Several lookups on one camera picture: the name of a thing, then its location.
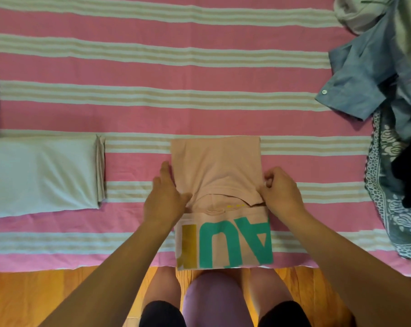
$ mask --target folded t-shirt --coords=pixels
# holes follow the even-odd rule
[[[104,193],[104,138],[0,138],[0,218],[98,209]]]

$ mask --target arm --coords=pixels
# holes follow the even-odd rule
[[[143,223],[74,290],[41,327],[122,326],[159,247],[191,194],[177,192],[164,162],[143,207]]]
[[[296,183],[281,168],[258,190],[301,242],[362,326],[411,326],[411,279],[323,225],[304,208]]]

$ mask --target forearm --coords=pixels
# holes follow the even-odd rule
[[[122,326],[169,232],[144,222],[40,326]]]
[[[306,211],[282,218],[362,326],[411,325],[411,279]]]

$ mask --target black shorts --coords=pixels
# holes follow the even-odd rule
[[[259,321],[258,327],[310,327],[301,306],[294,301],[278,304]],[[186,327],[180,310],[165,301],[149,303],[140,317],[139,327]]]

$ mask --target light blue folded shirt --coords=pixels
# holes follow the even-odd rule
[[[328,56],[333,77],[316,100],[334,110],[366,120],[386,99],[378,85],[397,74],[397,99],[392,103],[396,130],[411,138],[411,61],[397,45],[394,0],[386,15],[370,30]]]

